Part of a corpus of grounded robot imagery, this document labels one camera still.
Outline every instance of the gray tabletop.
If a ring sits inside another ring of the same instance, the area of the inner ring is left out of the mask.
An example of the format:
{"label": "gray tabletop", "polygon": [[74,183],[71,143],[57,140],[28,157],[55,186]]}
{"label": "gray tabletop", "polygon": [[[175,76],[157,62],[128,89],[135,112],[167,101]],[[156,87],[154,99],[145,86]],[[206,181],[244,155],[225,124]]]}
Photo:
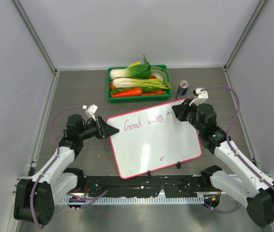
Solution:
{"label": "gray tabletop", "polygon": [[[169,69],[169,71],[171,73],[173,95],[168,101],[174,100],[178,84],[182,80],[186,80],[190,84],[187,97],[192,96],[192,91],[196,87],[227,85],[222,68]],[[94,103],[98,106],[96,116],[102,116],[106,120],[111,116],[163,103],[163,101],[147,101],[112,104],[106,97],[106,79],[106,70],[60,73],[36,170],[42,168],[55,151],[56,146],[50,132],[50,120],[60,110],[73,105],[90,105]],[[213,105],[217,113],[218,125],[222,129],[227,130],[236,112],[231,93],[225,89],[210,90],[207,103]],[[73,109],[58,116],[54,122],[54,132],[58,140],[62,138],[67,117],[71,114],[81,114],[86,118],[85,112],[81,109]],[[231,137],[240,150],[250,157],[239,121],[234,125]],[[227,173],[232,173],[226,164],[212,155],[208,150],[203,149],[202,157],[182,163],[181,169],[177,169],[175,166],[169,167],[155,171],[153,175],[200,174],[203,169],[214,164],[220,166]],[[85,140],[81,153],[70,167],[82,169],[85,175],[118,175],[109,139],[98,140],[91,138]]]}

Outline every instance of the green vegetable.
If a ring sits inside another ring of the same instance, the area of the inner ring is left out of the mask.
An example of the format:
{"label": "green vegetable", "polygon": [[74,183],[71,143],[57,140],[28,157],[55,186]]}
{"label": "green vegetable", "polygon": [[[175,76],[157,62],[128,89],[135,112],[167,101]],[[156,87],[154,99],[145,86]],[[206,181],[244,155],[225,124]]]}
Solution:
{"label": "green vegetable", "polygon": [[116,94],[116,93],[120,93],[120,92],[123,92],[123,91],[126,91],[126,90],[131,90],[131,89],[134,89],[134,88],[116,88],[116,89],[113,89],[110,94]]}
{"label": "green vegetable", "polygon": [[[113,89],[110,91],[110,94],[116,94],[116,93],[120,93],[120,92],[123,92],[123,91],[126,91],[126,90],[131,90],[131,89],[134,89],[133,87],[130,87],[130,88],[116,88],[116,89]],[[149,87],[141,87],[142,89],[142,93],[152,93],[152,92],[155,92],[157,93],[159,89],[153,89],[153,88],[149,88]]]}
{"label": "green vegetable", "polygon": [[172,86],[169,82],[166,82],[167,87],[172,91]]}
{"label": "green vegetable", "polygon": [[110,78],[115,80],[120,77],[134,77],[139,79],[149,79],[151,77],[150,64],[138,64],[125,69],[113,69],[110,71]]}
{"label": "green vegetable", "polygon": [[154,89],[169,89],[166,83],[159,79],[132,79],[132,78],[117,78],[113,80],[115,88],[129,88],[129,87],[148,87]]}
{"label": "green vegetable", "polygon": [[[143,60],[145,64],[150,64],[146,60],[145,55],[143,55]],[[168,72],[168,70],[162,69],[161,67],[158,67],[158,66],[151,66],[151,73],[152,73],[152,76],[155,76],[158,79],[160,79],[160,77],[163,76],[164,82],[170,82],[170,73]]]}

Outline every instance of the whiteboard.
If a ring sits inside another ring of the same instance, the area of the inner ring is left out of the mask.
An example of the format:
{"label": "whiteboard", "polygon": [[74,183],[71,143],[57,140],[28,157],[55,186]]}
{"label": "whiteboard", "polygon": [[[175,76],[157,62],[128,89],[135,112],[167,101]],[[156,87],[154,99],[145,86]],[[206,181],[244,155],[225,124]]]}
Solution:
{"label": "whiteboard", "polygon": [[127,179],[202,155],[196,130],[176,119],[176,100],[154,107],[110,117],[107,123],[118,128],[110,137],[118,172]]}

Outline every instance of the soda can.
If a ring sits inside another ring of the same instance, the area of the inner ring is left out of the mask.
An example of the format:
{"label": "soda can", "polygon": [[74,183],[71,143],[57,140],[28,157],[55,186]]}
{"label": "soda can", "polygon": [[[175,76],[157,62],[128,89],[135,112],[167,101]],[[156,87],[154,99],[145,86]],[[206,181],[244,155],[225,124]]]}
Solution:
{"label": "soda can", "polygon": [[179,88],[177,89],[175,99],[178,100],[180,96],[185,96],[187,93],[187,89],[189,84],[187,81],[181,81],[179,84]]}

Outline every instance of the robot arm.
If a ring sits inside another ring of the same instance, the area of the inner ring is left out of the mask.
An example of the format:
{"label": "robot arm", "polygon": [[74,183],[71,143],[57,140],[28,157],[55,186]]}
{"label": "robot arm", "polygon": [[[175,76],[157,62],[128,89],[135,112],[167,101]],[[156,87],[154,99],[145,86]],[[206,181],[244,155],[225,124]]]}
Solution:
{"label": "robot arm", "polygon": [[37,221],[41,225],[48,224],[60,199],[72,189],[81,189],[85,185],[82,170],[67,168],[81,152],[83,140],[94,136],[104,139],[119,132],[119,129],[109,126],[100,116],[94,116],[97,106],[83,106],[83,109],[86,110],[86,115],[90,119],[86,123],[81,115],[68,117],[67,129],[64,130],[64,137],[58,144],[59,155],[55,151],[51,159],[31,179],[21,179],[17,184],[14,203],[15,219],[33,222],[29,204],[30,193],[39,176],[48,168],[48,171],[40,178],[34,196]]}
{"label": "robot arm", "polygon": [[[229,138],[236,154],[231,150],[227,135],[216,122],[216,113],[211,105],[204,102],[208,98],[204,88],[197,88],[195,99],[185,99],[181,105],[172,107],[176,118],[183,122],[188,121],[199,133],[201,144],[212,154],[224,161],[237,177],[226,174],[220,167],[214,165],[202,171],[205,183],[226,192],[242,204],[252,220],[259,226],[265,227],[274,222],[274,191],[262,180],[266,180],[274,187],[274,180],[259,170]],[[259,179],[251,169],[258,172]]]}

